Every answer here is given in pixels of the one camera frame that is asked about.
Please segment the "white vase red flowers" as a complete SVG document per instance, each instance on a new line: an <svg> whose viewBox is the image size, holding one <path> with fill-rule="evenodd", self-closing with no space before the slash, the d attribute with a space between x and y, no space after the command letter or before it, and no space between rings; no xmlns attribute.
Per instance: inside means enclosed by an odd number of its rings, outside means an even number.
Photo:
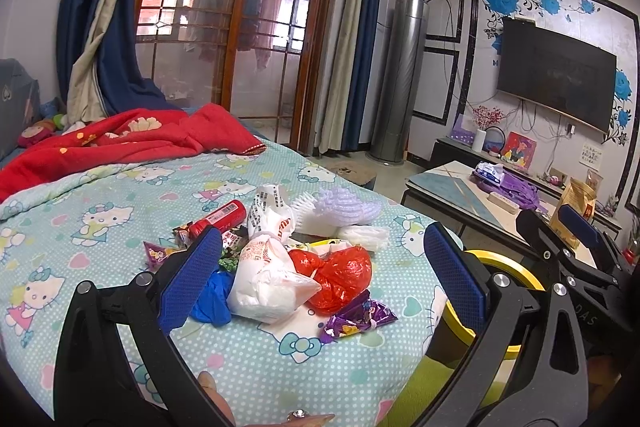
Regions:
<svg viewBox="0 0 640 427"><path fill-rule="evenodd" d="M500 107L487 107L485 105L477 105L472 109L476 132L472 144L474 152L483 150L486 140L486 131L490 127L497 127L503 121L506 114Z"/></svg>

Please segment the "white foam fruit net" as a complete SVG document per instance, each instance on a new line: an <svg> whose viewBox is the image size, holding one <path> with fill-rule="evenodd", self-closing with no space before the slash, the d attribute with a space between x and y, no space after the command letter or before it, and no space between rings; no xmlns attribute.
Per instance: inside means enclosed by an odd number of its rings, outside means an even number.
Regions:
<svg viewBox="0 0 640 427"><path fill-rule="evenodd" d="M291 202L295 216L295 231L300 234L325 237L326 239L344 239L352 245L359 245L367 251L379 251L387 246L390 231L385 227L370 225L349 225L335 228L326 225L314 215L314 203L317 195L300 194Z"/></svg>

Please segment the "lavender foam fruit net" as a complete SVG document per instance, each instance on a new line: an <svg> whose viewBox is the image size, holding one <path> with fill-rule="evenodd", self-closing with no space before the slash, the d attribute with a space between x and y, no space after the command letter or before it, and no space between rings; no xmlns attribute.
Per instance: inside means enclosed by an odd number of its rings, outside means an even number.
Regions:
<svg viewBox="0 0 640 427"><path fill-rule="evenodd" d="M314 203L314 215L335 228L370 225L382 211L380 202L367 202L340 186L322 188Z"/></svg>

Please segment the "blue curtain left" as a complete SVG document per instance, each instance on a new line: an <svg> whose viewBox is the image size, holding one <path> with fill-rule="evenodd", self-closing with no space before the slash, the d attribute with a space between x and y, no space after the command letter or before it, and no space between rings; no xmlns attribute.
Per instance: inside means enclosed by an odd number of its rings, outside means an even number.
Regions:
<svg viewBox="0 0 640 427"><path fill-rule="evenodd" d="M130 109L168 109L136 54L134 0L61 0L56 25L58 87L71 122Z"/></svg>

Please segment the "wall mounted television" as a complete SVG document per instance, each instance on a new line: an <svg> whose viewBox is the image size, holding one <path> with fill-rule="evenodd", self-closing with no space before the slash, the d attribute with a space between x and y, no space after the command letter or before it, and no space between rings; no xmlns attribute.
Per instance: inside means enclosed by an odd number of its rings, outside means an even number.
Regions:
<svg viewBox="0 0 640 427"><path fill-rule="evenodd" d="M608 132L616 56L525 20L502 20L497 89Z"/></svg>

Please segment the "blue curtain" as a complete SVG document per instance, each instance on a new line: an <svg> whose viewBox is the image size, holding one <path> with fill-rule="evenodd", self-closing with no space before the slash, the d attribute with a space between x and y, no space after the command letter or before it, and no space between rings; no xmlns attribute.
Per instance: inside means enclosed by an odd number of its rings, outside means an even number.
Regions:
<svg viewBox="0 0 640 427"><path fill-rule="evenodd" d="M344 0L321 112L318 152L350 152L359 145L366 108L380 0Z"/></svg>
<svg viewBox="0 0 640 427"><path fill-rule="evenodd" d="M56 25L58 87L71 122L130 109L168 109L136 54L134 0L61 0Z"/></svg>

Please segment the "black tv cabinet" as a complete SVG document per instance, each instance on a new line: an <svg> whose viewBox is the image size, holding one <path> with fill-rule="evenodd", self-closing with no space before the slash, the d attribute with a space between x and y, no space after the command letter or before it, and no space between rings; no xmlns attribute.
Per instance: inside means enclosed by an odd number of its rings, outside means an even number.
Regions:
<svg viewBox="0 0 640 427"><path fill-rule="evenodd" d="M553 202L557 202L563 191L550 183L547 183L539 176L529 174L518 166L513 166L507 162L499 159L497 156L491 156L485 152L475 152L471 147L454 141L450 138L437 139L430 159L426 162L428 168L435 168L441 165L448 164L450 161L459 161L461 164L474 168L481 161L489 161L493 164L503 165L506 170L520 176L528 183L535 185L538 191L549 196Z"/></svg>

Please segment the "yellow white snack packet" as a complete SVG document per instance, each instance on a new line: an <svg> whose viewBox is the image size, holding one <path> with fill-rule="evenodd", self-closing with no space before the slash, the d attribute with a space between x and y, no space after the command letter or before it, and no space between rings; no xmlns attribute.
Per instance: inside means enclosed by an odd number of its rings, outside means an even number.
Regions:
<svg viewBox="0 0 640 427"><path fill-rule="evenodd" d="M352 244L349 243L349 241L344 241L344 239L322 239L322 241L311 243L296 242L293 241L293 239L288 239L284 243L284 248L287 251L294 251L294 249L298 251L310 251L320 258L326 258L330 254L349 247L352 247Z"/></svg>

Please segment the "colourful framed picture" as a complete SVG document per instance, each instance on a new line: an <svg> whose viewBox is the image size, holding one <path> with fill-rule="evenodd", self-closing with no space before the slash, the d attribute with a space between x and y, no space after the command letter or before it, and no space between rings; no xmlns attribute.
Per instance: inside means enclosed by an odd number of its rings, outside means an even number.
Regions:
<svg viewBox="0 0 640 427"><path fill-rule="evenodd" d="M501 152L501 159L508 164L527 171L532 165L537 142L527 136L511 131Z"/></svg>

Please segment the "wooden glass sliding door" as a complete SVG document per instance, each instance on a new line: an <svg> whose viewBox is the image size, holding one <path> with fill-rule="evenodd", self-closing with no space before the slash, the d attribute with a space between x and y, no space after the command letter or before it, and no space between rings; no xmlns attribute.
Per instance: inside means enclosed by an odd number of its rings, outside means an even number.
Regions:
<svg viewBox="0 0 640 427"><path fill-rule="evenodd" d="M214 102L308 150L330 0L137 0L137 59L165 98Z"/></svg>

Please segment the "grey tower air conditioner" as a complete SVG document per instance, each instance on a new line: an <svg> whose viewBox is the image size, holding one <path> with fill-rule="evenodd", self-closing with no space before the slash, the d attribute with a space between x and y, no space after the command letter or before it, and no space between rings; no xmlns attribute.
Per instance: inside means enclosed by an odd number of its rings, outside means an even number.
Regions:
<svg viewBox="0 0 640 427"><path fill-rule="evenodd" d="M397 0L370 156L389 164L401 164L421 72L424 45L425 3Z"/></svg>

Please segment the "marble top coffee table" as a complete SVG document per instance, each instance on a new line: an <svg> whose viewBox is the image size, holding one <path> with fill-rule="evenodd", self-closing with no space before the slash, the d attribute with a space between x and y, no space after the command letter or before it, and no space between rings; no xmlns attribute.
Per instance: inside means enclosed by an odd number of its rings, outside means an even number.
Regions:
<svg viewBox="0 0 640 427"><path fill-rule="evenodd" d="M538 259L516 231L516 216L489 199L459 161L410 176L401 205L442 222L465 247L505 255L527 268Z"/></svg>

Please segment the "round blue ornament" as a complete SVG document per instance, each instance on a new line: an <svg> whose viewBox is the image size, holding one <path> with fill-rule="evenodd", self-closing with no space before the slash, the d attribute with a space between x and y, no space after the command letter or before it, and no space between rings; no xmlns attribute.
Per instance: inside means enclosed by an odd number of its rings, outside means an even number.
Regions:
<svg viewBox="0 0 640 427"><path fill-rule="evenodd" d="M486 129L483 150L487 154L500 156L503 147L506 145L506 134L497 126L490 126Z"/></svg>

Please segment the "red blanket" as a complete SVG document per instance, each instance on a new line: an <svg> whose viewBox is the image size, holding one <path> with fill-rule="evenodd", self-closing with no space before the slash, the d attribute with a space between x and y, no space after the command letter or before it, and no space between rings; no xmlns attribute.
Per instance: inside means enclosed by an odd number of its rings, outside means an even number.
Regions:
<svg viewBox="0 0 640 427"><path fill-rule="evenodd" d="M210 152L250 156L264 150L262 141L214 103L193 114L181 109L131 109L29 147L1 169L1 200L105 165Z"/></svg>

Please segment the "small purple candy wrapper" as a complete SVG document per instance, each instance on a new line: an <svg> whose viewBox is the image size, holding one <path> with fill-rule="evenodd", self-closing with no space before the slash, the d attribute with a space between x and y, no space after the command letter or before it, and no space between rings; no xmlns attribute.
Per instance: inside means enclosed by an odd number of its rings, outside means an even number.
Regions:
<svg viewBox="0 0 640 427"><path fill-rule="evenodd" d="M152 272L160 269L160 266L173 254L181 253L181 249L176 246L160 246L144 242L143 247L146 254L146 264Z"/></svg>

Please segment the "red cylindrical bottle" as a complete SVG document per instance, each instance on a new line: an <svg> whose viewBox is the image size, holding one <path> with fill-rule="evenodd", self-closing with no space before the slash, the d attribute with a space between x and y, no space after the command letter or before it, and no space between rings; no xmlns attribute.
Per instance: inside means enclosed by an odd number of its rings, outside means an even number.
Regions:
<svg viewBox="0 0 640 427"><path fill-rule="evenodd" d="M188 231L191 239L196 239L207 227L213 227L220 233L242 225L246 218L245 206L237 199L210 212L204 218L191 223Z"/></svg>

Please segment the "brown paper snack bag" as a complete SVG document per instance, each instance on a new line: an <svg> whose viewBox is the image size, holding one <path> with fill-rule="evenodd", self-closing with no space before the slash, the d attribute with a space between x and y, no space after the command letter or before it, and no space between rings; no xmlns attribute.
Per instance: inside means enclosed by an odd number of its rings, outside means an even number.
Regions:
<svg viewBox="0 0 640 427"><path fill-rule="evenodd" d="M551 230L562 241L576 249L580 244L593 248L598 231L590 225L596 209L596 193L585 182L570 179L549 221Z"/></svg>

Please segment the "hello kitty teal quilt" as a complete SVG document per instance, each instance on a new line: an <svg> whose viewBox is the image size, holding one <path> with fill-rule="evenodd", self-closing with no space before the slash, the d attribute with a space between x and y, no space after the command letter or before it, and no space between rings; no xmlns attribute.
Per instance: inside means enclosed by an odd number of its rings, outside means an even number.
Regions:
<svg viewBox="0 0 640 427"><path fill-rule="evenodd" d="M374 426L446 306L430 218L278 144L1 188L4 425Z"/></svg>

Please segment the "blue rubber glove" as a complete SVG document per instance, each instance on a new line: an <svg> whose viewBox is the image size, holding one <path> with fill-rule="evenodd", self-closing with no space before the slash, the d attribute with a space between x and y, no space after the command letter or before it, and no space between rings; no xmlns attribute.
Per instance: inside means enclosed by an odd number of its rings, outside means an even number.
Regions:
<svg viewBox="0 0 640 427"><path fill-rule="evenodd" d="M191 319L215 327L228 324L231 321L231 311L227 299L233 280L234 275L224 270L210 274L190 312Z"/></svg>

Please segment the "white printed plastic bag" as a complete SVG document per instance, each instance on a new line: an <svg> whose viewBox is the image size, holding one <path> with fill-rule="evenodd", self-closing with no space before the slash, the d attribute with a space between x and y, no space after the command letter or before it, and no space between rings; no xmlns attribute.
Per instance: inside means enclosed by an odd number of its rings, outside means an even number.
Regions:
<svg viewBox="0 0 640 427"><path fill-rule="evenodd" d="M295 231L294 211L286 201L280 185L265 184L256 190L247 213L247 232L250 239L262 234L278 241L289 239Z"/></svg>

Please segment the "purple cloth bag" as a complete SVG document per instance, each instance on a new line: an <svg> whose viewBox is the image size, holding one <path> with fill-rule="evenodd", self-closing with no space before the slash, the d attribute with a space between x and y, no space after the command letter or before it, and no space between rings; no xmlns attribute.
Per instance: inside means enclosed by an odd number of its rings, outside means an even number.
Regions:
<svg viewBox="0 0 640 427"><path fill-rule="evenodd" d="M496 192L509 199L521 209L535 210L540 207L540 199L536 187L514 176L509 171L503 171L495 178L489 172L474 170L472 179L484 192Z"/></svg>

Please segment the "red plastic bag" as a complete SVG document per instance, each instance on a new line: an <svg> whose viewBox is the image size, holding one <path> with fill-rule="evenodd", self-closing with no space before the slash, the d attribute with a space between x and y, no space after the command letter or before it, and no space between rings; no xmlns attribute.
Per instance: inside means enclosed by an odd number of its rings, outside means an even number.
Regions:
<svg viewBox="0 0 640 427"><path fill-rule="evenodd" d="M306 306L314 312L333 315L346 307L370 285L372 265L361 246L334 251L322 259L311 251L293 249L288 253L295 270L316 281L321 289Z"/></svg>

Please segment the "purple box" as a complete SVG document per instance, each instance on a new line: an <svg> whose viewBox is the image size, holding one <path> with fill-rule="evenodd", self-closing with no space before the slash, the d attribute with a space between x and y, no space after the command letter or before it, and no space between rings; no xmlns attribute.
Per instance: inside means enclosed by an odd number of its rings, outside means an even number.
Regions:
<svg viewBox="0 0 640 427"><path fill-rule="evenodd" d="M476 124L469 115L458 114L449 132L449 138L458 143L472 146L476 135Z"/></svg>

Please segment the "purple snack wrapper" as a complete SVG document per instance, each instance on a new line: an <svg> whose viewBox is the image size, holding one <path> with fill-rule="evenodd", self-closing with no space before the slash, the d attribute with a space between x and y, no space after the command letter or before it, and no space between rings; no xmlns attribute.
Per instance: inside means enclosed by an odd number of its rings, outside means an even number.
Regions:
<svg viewBox="0 0 640 427"><path fill-rule="evenodd" d="M372 299L367 289L324 323L319 334L322 343L374 331L393 324L397 315L384 303Z"/></svg>

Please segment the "tissue pack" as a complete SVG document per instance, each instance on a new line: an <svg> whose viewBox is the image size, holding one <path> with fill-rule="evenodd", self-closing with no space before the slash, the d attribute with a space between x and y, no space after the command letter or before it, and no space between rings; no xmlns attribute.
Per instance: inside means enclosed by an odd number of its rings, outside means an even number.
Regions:
<svg viewBox="0 0 640 427"><path fill-rule="evenodd" d="M491 164L491 162L480 162L474 168L474 174L478 179L495 186L500 186L504 179L503 165Z"/></svg>

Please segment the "green black snack packet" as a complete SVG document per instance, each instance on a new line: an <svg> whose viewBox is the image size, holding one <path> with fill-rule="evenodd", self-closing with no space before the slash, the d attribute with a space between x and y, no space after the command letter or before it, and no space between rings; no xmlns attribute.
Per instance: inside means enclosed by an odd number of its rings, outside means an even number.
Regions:
<svg viewBox="0 0 640 427"><path fill-rule="evenodd" d="M248 243L248 232L244 225L225 231L222 238L222 253L219 259L221 270L234 273L238 269L240 254Z"/></svg>

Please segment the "blue curtain right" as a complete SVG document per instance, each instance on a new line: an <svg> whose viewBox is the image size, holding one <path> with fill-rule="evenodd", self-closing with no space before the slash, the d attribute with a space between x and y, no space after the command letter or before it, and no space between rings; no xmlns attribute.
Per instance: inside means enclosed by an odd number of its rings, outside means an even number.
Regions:
<svg viewBox="0 0 640 427"><path fill-rule="evenodd" d="M366 108L380 0L344 0L321 112L318 152L350 152L359 145Z"/></svg>

